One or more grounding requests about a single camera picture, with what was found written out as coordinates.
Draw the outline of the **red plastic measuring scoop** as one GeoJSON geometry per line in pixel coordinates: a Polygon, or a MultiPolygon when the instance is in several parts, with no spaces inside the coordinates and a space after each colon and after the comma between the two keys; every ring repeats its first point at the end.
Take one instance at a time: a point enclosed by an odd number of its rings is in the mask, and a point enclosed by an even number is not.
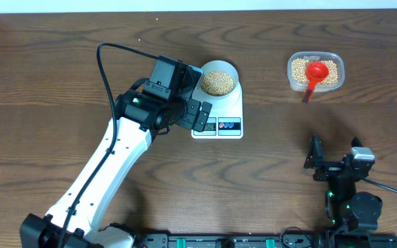
{"type": "Polygon", "coordinates": [[[324,81],[328,75],[329,75],[328,67],[320,61],[313,61],[307,65],[305,76],[309,80],[309,84],[307,86],[307,89],[305,90],[305,94],[302,99],[303,103],[309,102],[309,100],[312,97],[312,94],[315,91],[316,84],[320,83],[321,81],[324,81]]]}

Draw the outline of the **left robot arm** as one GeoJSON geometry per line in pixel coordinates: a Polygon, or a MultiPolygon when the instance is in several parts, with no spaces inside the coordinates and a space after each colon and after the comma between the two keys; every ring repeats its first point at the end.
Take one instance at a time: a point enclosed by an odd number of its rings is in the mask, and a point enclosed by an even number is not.
{"type": "Polygon", "coordinates": [[[102,141],[68,191],[44,217],[29,214],[23,221],[22,247],[132,247],[130,232],[100,228],[105,212],[157,135],[171,125],[204,130],[212,106],[192,98],[203,77],[201,68],[159,56],[151,77],[118,95],[102,141]]]}

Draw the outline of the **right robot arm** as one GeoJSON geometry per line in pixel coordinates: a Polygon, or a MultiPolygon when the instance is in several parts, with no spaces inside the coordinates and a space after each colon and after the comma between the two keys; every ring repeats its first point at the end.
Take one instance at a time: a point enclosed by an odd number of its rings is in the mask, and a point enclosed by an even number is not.
{"type": "Polygon", "coordinates": [[[371,233],[378,228],[382,200],[356,191],[356,182],[366,179],[375,155],[358,138],[341,161],[326,161],[317,135],[311,137],[305,169],[314,170],[313,179],[327,183],[325,213],[332,227],[313,237],[313,247],[372,247],[371,233]]]}

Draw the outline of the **white digital kitchen scale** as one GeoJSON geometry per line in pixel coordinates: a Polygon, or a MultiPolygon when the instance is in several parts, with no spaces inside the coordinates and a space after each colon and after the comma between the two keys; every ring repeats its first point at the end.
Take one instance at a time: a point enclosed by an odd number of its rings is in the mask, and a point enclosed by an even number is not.
{"type": "Polygon", "coordinates": [[[241,139],[243,137],[243,92],[241,84],[233,80],[233,90],[225,96],[209,95],[200,85],[193,98],[212,104],[205,130],[191,131],[195,139],[241,139]]]}

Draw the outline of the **grey round bowl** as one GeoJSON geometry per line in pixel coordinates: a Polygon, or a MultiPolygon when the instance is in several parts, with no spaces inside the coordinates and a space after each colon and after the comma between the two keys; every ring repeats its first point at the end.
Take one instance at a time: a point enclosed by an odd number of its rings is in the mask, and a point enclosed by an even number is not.
{"type": "Polygon", "coordinates": [[[199,86],[205,94],[214,98],[237,97],[241,84],[236,68],[227,61],[215,60],[202,68],[203,80],[199,86]]]}

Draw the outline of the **clear plastic container of beans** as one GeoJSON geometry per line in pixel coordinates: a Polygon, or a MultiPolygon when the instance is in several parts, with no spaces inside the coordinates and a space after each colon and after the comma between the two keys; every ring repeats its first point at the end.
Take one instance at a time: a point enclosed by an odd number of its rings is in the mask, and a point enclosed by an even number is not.
{"type": "Polygon", "coordinates": [[[297,52],[287,62],[287,77],[290,87],[296,92],[304,92],[309,84],[306,69],[310,62],[320,61],[329,70],[326,79],[316,84],[315,93],[338,89],[345,81],[343,60],[332,52],[297,52]]]}

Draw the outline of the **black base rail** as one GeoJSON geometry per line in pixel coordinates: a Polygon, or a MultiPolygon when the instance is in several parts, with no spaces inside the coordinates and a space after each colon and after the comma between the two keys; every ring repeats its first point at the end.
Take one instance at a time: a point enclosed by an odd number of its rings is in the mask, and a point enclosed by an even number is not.
{"type": "Polygon", "coordinates": [[[324,234],[295,231],[262,236],[213,236],[143,234],[132,248],[397,248],[397,237],[387,235],[352,236],[340,234],[330,238],[324,234]]]}

